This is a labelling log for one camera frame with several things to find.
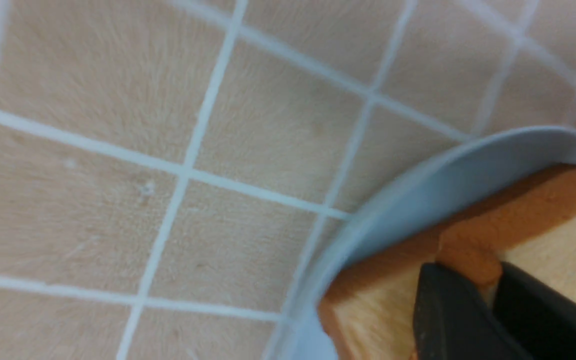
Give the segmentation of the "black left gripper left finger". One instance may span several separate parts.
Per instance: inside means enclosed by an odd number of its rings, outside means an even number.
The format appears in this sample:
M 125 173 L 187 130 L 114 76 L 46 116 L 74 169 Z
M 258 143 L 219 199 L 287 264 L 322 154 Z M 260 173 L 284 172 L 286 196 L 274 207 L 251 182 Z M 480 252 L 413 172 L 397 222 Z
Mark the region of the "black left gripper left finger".
M 532 360 L 477 288 L 436 263 L 420 267 L 413 312 L 419 360 Z

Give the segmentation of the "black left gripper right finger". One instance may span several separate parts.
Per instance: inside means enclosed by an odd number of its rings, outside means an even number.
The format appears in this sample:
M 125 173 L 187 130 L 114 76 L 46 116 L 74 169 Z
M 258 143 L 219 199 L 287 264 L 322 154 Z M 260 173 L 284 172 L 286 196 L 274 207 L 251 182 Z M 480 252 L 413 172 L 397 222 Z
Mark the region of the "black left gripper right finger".
M 502 268 L 496 320 L 532 360 L 576 360 L 576 302 L 509 262 Z

